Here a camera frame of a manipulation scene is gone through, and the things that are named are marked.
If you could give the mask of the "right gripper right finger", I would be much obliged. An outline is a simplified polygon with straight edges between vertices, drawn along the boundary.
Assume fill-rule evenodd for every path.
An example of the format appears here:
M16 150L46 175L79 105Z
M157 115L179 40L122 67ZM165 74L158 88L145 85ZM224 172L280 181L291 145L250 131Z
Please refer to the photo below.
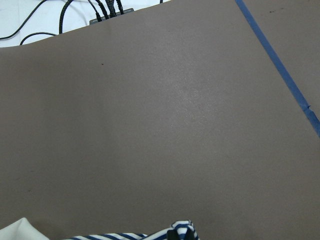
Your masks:
M188 230L186 231L184 240L195 240L194 232L193 232L192 230L188 229Z

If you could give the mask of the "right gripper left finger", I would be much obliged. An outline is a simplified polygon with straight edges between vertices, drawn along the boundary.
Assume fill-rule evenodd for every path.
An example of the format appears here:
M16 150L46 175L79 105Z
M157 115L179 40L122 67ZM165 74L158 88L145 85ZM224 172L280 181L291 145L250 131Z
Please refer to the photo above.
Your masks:
M178 232L175 229L168 230L166 233L167 240L178 240Z

